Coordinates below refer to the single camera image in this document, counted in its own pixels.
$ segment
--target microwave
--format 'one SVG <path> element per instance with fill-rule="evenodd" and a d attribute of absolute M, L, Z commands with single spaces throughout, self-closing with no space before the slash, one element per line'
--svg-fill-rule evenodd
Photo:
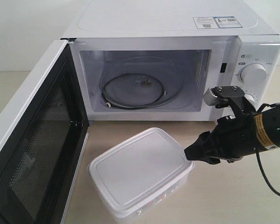
<path fill-rule="evenodd" d="M 213 86 L 256 107 L 280 36 L 241 0 L 91 0 L 0 114 L 0 224 L 63 223 L 95 120 L 215 120 Z"/>

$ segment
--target microwave label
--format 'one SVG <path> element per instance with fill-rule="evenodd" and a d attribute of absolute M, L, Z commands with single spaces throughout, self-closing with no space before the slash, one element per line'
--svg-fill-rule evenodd
<path fill-rule="evenodd" d="M 193 17 L 197 29 L 219 29 L 213 17 Z"/>
<path fill-rule="evenodd" d="M 242 28 L 234 16 L 216 16 L 214 20 L 219 28 Z"/>

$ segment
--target microwave control panel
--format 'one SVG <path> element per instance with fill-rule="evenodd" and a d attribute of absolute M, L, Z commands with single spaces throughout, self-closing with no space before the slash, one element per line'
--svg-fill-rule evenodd
<path fill-rule="evenodd" d="M 238 49 L 230 85 L 239 86 L 258 109 L 280 56 L 279 35 L 238 36 Z M 223 116 L 233 115 L 225 108 Z"/>

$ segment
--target table surface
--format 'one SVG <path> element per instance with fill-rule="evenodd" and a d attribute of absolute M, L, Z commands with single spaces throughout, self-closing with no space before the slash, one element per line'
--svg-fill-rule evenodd
<path fill-rule="evenodd" d="M 26 77 L 26 72 L 0 73 L 0 111 Z M 267 89 L 264 102 L 280 102 L 280 67 Z M 214 128 L 213 122 L 95 121 L 65 219 L 66 224 L 115 224 L 102 204 L 87 166 L 98 155 L 150 127 L 168 132 L 183 147 Z M 280 149 L 261 154 L 266 174 L 280 191 Z M 266 186 L 255 155 L 241 161 L 211 166 L 196 162 L 189 179 L 173 195 L 144 213 L 135 224 L 280 224 L 280 197 Z"/>

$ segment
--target cable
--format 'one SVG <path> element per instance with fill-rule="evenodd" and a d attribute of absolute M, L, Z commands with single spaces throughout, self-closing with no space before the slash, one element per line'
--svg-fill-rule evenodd
<path fill-rule="evenodd" d="M 272 190 L 272 192 L 274 192 L 276 195 L 280 196 L 280 192 L 278 192 L 275 188 L 273 188 L 273 186 L 269 182 L 268 178 L 266 177 L 265 171 L 263 170 L 263 167 L 262 167 L 262 164 L 261 164 L 261 161 L 260 161 L 259 151 L 258 151 L 257 148 L 255 148 L 255 152 L 256 152 L 256 158 L 257 158 L 257 162 L 258 162 L 258 165 L 259 165 L 259 169 L 261 171 L 261 174 L 262 174 L 263 178 L 265 179 L 266 184 Z"/>
<path fill-rule="evenodd" d="M 154 100 L 153 102 L 151 103 L 148 103 L 148 104 L 143 104 L 143 105 L 130 105 L 130 104 L 126 104 L 126 103 L 123 103 L 123 102 L 120 102 L 120 101 L 117 101 L 115 99 L 113 99 L 112 97 L 110 97 L 107 93 L 107 90 L 106 90 L 106 87 L 111 83 L 113 82 L 114 80 L 118 79 L 118 78 L 121 78 L 123 76 L 132 76 L 132 75 L 141 75 L 141 76 L 146 76 L 146 77 L 150 77 L 151 79 L 155 80 L 156 82 L 158 82 L 160 84 L 160 87 L 161 87 L 161 93 L 160 95 L 158 96 L 158 98 L 156 100 Z M 120 76 L 117 76 L 117 77 L 114 77 L 112 78 L 111 80 L 109 80 L 108 82 L 106 82 L 103 87 L 102 87 L 102 97 L 104 99 L 104 101 L 106 103 L 109 103 L 110 106 L 112 107 L 115 107 L 115 108 L 120 108 L 120 109 L 125 109 L 125 110 L 139 110 L 139 109 L 144 109 L 144 108 L 148 108 L 148 107 L 153 107 L 153 106 L 156 106 L 156 105 L 160 105 L 160 104 L 164 104 L 166 102 L 169 102 L 170 100 L 172 100 L 175 95 L 173 95 L 172 97 L 169 97 L 167 98 L 166 100 L 163 100 L 163 101 L 160 101 L 160 99 L 166 95 L 166 91 L 165 91 L 165 88 L 164 88 L 164 85 L 162 84 L 162 82 L 153 77 L 153 76 L 150 76 L 150 75 L 147 75 L 147 74 L 140 74 L 140 73 L 124 73 L 124 74 L 121 74 Z"/>

